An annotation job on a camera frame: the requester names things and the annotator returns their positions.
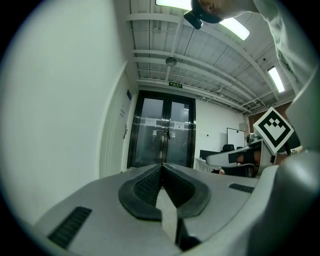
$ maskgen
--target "black door frame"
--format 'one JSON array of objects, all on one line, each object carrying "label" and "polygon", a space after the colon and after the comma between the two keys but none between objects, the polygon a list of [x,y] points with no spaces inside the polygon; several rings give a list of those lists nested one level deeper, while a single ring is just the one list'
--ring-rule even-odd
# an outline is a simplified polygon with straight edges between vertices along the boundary
[{"label": "black door frame", "polygon": [[194,98],[184,97],[175,94],[140,90],[134,110],[132,128],[130,133],[130,142],[128,149],[127,168],[134,166],[132,160],[136,159],[136,149],[140,120],[145,98],[162,100],[162,120],[160,128],[160,148],[158,163],[165,163],[168,149],[168,132],[170,128],[171,102],[177,102],[189,105],[189,133],[187,149],[187,167],[193,168],[196,148],[196,100]]}]

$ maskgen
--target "green exit sign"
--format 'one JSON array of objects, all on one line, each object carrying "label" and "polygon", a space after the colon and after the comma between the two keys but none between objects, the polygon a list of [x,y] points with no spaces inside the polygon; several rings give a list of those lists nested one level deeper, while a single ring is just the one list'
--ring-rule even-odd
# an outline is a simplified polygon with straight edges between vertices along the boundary
[{"label": "green exit sign", "polygon": [[178,83],[178,82],[169,82],[169,86],[182,89],[182,83]]}]

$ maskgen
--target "black headset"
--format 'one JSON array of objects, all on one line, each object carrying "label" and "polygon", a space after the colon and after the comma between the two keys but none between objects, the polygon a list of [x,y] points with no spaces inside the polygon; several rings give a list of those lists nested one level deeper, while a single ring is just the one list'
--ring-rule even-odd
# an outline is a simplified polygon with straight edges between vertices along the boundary
[{"label": "black headset", "polygon": [[218,18],[213,14],[208,14],[205,10],[200,6],[199,0],[191,0],[191,11],[188,11],[184,14],[184,18],[196,29],[199,30],[203,22],[208,23],[219,23],[223,19]]}]

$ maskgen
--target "fluorescent light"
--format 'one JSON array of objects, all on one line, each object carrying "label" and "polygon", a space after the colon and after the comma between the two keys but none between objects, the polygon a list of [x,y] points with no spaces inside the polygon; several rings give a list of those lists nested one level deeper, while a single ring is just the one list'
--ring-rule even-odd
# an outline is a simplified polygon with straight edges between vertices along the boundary
[{"label": "fluorescent light", "polygon": [[190,0],[156,0],[155,4],[157,6],[168,6],[184,9],[191,11],[191,1]]},{"label": "fluorescent light", "polygon": [[275,86],[278,88],[279,93],[283,92],[285,90],[284,85],[281,81],[281,78],[279,76],[279,73],[275,67],[272,67],[268,70],[272,80],[275,83]]},{"label": "fluorescent light", "polygon": [[250,35],[250,31],[235,18],[226,18],[219,23],[222,26],[226,27],[228,30],[231,30],[243,41],[246,40],[247,37]]},{"label": "fluorescent light", "polygon": [[[168,6],[188,11],[192,9],[190,0],[156,0],[155,4],[157,6]],[[235,18],[224,19],[220,24],[235,33],[243,41],[250,35],[250,31]]]}]

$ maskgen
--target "white ceiling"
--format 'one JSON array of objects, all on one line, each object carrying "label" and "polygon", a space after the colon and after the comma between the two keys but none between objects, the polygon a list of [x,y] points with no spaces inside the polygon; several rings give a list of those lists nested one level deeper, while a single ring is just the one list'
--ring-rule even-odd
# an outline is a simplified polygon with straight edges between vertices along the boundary
[{"label": "white ceiling", "polygon": [[[185,10],[157,6],[155,0],[130,0],[130,9],[127,20],[140,85],[165,87],[168,81],[178,82],[199,98],[245,114],[293,99],[293,87],[279,65],[269,26],[261,15],[245,13],[236,18],[250,31],[242,41],[220,24],[204,24],[196,30],[183,20]],[[165,61],[172,52],[177,65],[169,69],[166,81]],[[282,93],[268,75],[272,66],[284,85]],[[216,94],[219,89],[222,97]]]}]

